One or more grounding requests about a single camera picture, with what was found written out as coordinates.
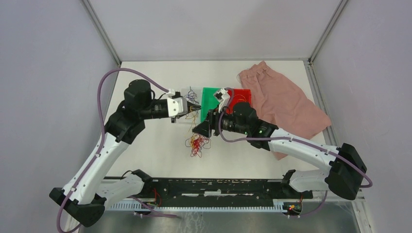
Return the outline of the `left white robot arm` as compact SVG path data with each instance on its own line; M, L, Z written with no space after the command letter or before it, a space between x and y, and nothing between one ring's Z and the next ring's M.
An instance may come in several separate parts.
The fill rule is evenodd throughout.
M135 170L126 178L104 186L105 175L119 156L145 129L145 120L170 118L175 121L201 106L187 101L179 92L166 99L155 99L150 82L134 80L124 91L124 100L106 122L94 151L76 175L49 196L82 226L94 225L113 204L133 195L151 195L151 177Z

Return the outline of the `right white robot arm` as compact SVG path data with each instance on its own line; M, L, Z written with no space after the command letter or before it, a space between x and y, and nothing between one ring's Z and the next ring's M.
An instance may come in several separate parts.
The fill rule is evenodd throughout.
M280 190L287 198L305 191L331 191L340 198L354 200L360 189L373 185L354 146L318 144L296 136L259 119L247 102L235 104L230 114L226 107L209 110L192 131L207 138L220 136L230 143L247 141L255 148L283 153L315 166L315 170L292 169L284 175Z

